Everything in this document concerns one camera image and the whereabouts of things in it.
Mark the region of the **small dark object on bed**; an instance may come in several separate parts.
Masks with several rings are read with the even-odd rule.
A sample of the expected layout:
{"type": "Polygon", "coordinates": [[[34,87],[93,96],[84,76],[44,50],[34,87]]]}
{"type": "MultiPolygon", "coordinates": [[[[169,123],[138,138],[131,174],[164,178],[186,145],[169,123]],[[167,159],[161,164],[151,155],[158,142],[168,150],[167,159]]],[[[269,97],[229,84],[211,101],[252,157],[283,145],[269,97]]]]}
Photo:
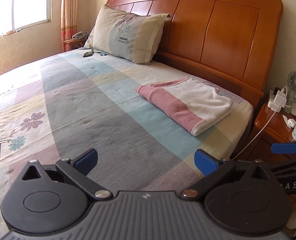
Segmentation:
{"type": "Polygon", "coordinates": [[[90,57],[90,56],[92,56],[93,54],[94,54],[93,51],[88,51],[88,52],[86,52],[86,53],[83,55],[83,57],[90,57]]]}

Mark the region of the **small green desk fan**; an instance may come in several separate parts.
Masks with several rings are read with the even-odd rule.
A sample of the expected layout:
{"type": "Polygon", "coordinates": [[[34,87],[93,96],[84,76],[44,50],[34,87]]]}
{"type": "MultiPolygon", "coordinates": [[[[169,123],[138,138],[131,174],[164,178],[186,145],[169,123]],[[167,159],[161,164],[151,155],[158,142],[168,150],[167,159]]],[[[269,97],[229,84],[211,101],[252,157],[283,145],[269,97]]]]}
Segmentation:
{"type": "Polygon", "coordinates": [[[292,107],[296,104],[296,71],[291,71],[288,75],[287,84],[290,89],[288,96],[286,112],[290,113],[292,107]]]}

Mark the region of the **wooden headboard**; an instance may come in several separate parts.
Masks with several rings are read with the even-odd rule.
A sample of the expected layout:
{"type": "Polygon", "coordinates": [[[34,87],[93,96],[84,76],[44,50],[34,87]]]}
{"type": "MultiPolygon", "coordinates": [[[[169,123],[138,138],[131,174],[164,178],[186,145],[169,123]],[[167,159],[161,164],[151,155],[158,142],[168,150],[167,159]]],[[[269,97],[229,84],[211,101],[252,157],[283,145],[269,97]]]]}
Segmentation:
{"type": "Polygon", "coordinates": [[[166,13],[154,60],[209,80],[257,106],[274,58],[281,0],[108,0],[138,15],[166,13]]]}

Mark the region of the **near wooden bedside table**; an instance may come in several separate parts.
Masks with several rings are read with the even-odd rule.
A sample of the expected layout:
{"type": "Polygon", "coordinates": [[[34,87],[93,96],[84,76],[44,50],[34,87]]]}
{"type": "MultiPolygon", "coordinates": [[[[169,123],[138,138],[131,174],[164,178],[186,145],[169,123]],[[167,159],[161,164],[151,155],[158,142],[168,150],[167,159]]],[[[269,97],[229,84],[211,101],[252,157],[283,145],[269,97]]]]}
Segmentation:
{"type": "Polygon", "coordinates": [[[281,110],[274,113],[264,100],[256,109],[256,119],[247,140],[250,145],[236,158],[237,160],[253,161],[261,159],[268,165],[275,165],[296,159],[296,154],[273,154],[272,144],[292,142],[292,129],[288,128],[283,116],[295,119],[294,116],[281,110]]]}

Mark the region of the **wooden nightstand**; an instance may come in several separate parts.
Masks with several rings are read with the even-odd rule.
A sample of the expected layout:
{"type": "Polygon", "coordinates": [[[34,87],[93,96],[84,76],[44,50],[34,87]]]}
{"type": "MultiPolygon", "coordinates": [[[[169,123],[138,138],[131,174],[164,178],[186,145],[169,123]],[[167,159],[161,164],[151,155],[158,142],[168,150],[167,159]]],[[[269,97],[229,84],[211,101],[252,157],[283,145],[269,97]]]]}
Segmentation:
{"type": "Polygon", "coordinates": [[[84,46],[86,39],[70,39],[63,41],[63,52],[73,49],[81,48],[84,46]]]}

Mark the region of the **far patchwork pillow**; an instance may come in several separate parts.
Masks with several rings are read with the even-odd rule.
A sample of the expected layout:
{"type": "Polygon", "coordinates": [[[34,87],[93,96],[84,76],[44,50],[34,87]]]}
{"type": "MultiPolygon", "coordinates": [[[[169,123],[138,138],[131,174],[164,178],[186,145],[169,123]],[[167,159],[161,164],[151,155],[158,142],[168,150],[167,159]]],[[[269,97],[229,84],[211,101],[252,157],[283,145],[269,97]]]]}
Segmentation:
{"type": "Polygon", "coordinates": [[[94,33],[94,28],[91,30],[83,48],[84,49],[92,49],[93,46],[93,33],[94,33]]]}

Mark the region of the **white charger block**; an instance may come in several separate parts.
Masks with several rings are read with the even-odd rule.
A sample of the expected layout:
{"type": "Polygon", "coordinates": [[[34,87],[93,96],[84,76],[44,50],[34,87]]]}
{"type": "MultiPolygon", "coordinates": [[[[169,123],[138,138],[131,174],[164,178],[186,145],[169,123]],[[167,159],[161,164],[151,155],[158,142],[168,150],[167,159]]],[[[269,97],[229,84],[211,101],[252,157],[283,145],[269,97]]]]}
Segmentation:
{"type": "Polygon", "coordinates": [[[286,88],[278,88],[275,87],[274,89],[274,99],[273,102],[275,103],[275,105],[280,106],[280,107],[284,107],[286,102],[287,102],[287,92],[285,91],[286,88]]]}

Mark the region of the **near patchwork pillow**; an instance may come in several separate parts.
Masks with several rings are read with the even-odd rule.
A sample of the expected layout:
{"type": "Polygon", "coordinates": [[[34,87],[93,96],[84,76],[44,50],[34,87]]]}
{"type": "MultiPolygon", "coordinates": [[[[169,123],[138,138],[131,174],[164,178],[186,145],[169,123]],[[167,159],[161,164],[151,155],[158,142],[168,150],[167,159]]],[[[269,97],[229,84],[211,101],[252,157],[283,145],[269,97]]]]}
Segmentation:
{"type": "Polygon", "coordinates": [[[139,16],[103,5],[93,29],[92,48],[136,64],[149,64],[168,14],[139,16]]]}

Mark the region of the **right orange curtain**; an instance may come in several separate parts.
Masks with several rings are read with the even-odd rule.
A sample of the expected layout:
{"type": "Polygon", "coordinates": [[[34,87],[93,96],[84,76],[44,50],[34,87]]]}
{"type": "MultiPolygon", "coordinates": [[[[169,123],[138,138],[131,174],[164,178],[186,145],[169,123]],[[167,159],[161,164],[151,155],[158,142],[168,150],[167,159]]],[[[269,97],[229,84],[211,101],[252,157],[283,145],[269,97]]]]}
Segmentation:
{"type": "Polygon", "coordinates": [[[69,51],[72,46],[64,41],[71,40],[77,32],[77,3],[78,0],[61,0],[61,42],[62,51],[69,51]]]}

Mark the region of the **white earbuds case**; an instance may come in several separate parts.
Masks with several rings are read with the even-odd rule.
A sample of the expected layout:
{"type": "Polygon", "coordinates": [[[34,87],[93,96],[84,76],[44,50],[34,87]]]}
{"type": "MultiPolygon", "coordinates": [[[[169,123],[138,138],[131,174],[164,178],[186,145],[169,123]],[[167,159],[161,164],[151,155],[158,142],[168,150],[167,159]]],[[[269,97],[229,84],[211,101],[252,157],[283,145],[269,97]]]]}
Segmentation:
{"type": "Polygon", "coordinates": [[[287,126],[290,127],[290,128],[295,128],[296,126],[296,121],[294,119],[288,119],[287,120],[287,126]]]}

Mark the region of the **patchwork pillow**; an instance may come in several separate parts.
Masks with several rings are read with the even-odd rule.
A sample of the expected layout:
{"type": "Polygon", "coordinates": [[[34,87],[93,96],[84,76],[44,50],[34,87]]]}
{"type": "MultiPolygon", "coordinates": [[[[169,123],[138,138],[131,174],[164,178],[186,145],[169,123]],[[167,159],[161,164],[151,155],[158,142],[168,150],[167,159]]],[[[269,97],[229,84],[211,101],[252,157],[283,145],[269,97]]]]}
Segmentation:
{"type": "Polygon", "coordinates": [[[149,64],[168,14],[139,16],[103,5],[93,29],[92,48],[136,64],[149,64]]]}
{"type": "Polygon", "coordinates": [[[91,30],[83,48],[84,49],[92,49],[93,46],[93,33],[94,33],[94,28],[91,30]]]}

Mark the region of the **patchwork pastel bed sheet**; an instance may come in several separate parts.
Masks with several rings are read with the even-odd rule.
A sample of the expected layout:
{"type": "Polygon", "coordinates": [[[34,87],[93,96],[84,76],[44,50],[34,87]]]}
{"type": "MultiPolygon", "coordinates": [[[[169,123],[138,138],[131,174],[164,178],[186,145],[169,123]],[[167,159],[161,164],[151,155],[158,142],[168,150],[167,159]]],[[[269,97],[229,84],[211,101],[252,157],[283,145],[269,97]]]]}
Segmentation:
{"type": "MultiPolygon", "coordinates": [[[[53,164],[90,148],[99,154],[89,178],[112,192],[181,191],[200,180],[194,152],[227,158],[251,123],[253,107],[231,113],[197,137],[137,92],[186,74],[158,62],[134,64],[82,50],[50,56],[0,76],[0,205],[25,164],[53,164]]],[[[0,238],[8,229],[0,212],[0,238]]]]}

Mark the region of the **pink and white knit sweater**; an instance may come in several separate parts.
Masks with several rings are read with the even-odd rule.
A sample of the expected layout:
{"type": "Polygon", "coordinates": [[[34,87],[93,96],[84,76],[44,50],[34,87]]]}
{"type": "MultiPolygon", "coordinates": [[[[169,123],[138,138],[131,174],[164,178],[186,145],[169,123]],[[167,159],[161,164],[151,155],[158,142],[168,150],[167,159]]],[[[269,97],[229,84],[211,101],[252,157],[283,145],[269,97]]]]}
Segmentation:
{"type": "Polygon", "coordinates": [[[233,101],[219,91],[190,76],[136,88],[140,96],[195,137],[231,113],[233,101]]]}

